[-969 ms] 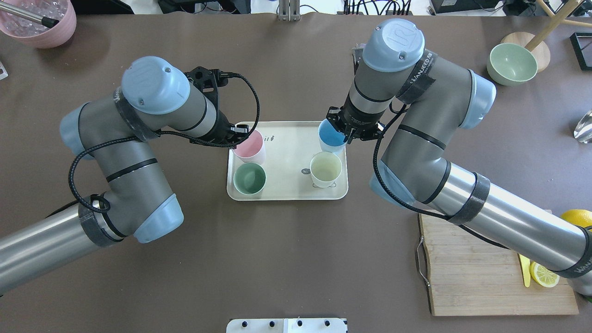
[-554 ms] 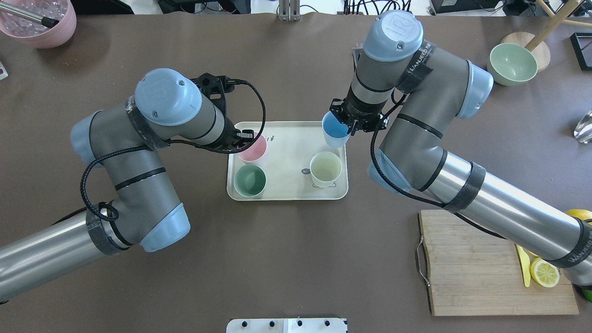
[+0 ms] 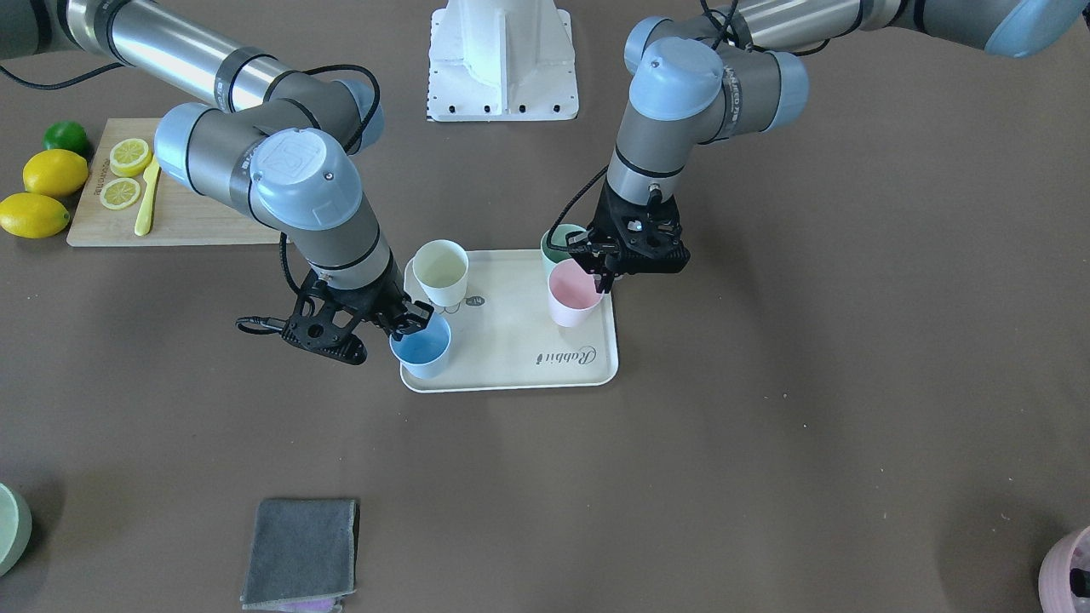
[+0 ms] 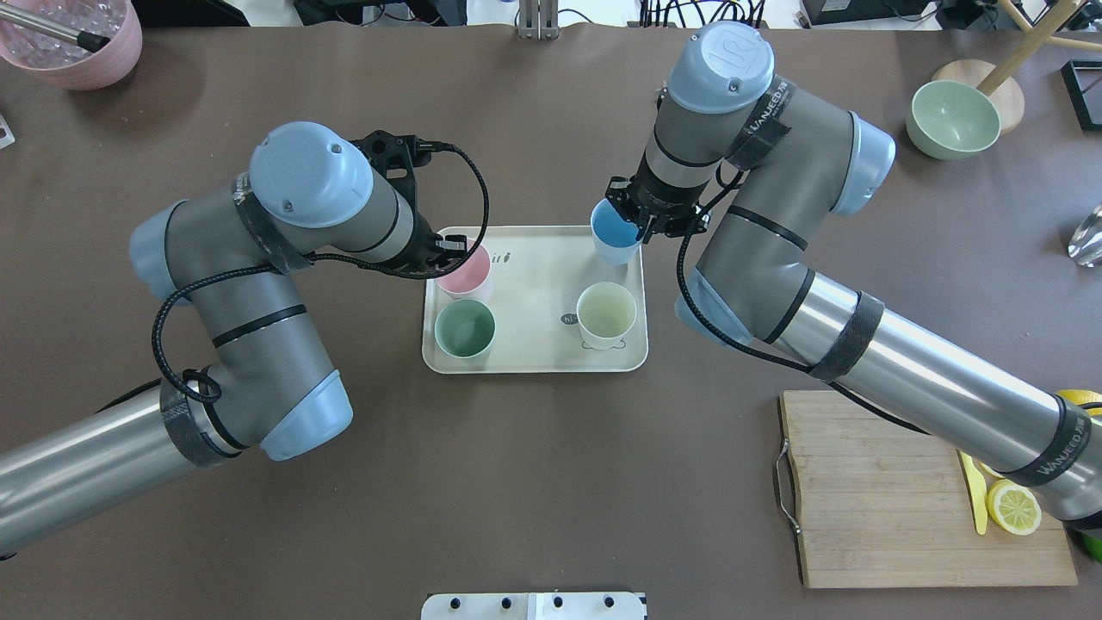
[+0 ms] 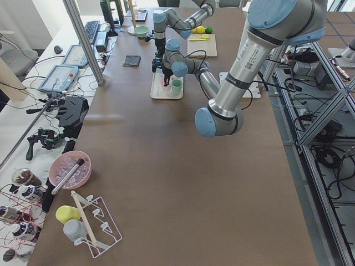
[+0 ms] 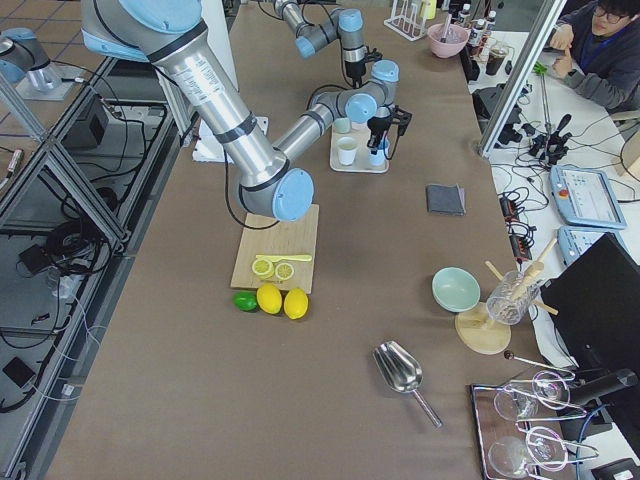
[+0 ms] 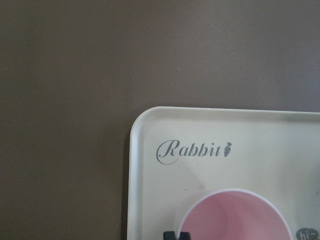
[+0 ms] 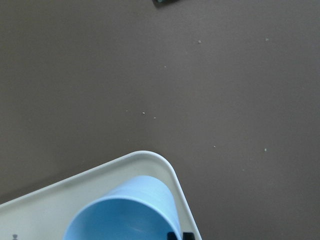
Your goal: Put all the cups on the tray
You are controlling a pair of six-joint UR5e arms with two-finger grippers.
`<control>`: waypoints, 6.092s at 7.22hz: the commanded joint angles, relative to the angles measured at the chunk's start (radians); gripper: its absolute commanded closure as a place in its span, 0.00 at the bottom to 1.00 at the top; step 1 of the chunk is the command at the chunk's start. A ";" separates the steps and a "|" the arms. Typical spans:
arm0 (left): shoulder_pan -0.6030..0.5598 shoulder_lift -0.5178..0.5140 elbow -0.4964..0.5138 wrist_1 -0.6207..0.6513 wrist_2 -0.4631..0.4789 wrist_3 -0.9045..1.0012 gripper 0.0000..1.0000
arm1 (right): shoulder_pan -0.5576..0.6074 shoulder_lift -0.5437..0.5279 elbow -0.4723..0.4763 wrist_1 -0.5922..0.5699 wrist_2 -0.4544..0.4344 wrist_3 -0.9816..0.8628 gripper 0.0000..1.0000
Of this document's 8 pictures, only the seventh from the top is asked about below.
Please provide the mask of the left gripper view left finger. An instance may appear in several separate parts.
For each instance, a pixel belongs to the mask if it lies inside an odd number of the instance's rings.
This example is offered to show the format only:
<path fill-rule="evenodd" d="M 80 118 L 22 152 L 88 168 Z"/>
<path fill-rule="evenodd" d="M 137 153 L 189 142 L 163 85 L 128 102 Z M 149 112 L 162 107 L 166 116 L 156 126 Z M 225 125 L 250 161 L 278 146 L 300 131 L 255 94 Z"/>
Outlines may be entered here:
<path fill-rule="evenodd" d="M 165 231 L 163 233 L 164 240 L 176 240 L 176 235 L 174 231 Z"/>

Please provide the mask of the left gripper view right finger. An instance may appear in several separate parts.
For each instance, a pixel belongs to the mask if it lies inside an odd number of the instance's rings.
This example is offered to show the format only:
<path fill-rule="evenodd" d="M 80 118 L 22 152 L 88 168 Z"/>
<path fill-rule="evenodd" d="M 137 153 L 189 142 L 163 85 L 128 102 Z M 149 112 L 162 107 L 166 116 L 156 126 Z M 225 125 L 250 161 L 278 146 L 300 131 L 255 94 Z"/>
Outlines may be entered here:
<path fill-rule="evenodd" d="M 191 235 L 189 232 L 180 232 L 179 240 L 191 240 Z"/>

